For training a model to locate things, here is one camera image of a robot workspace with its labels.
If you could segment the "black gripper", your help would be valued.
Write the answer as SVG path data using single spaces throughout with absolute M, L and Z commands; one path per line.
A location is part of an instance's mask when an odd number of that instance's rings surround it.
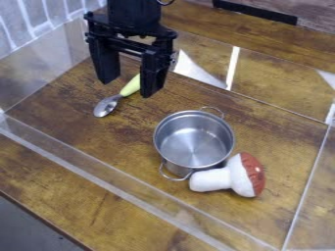
M 120 76 L 118 53 L 140 54 L 140 94 L 149 98 L 168 74 L 176 32 L 160 24 L 161 8 L 173 0 L 106 0 L 105 12 L 88 12 L 86 42 L 100 82 Z

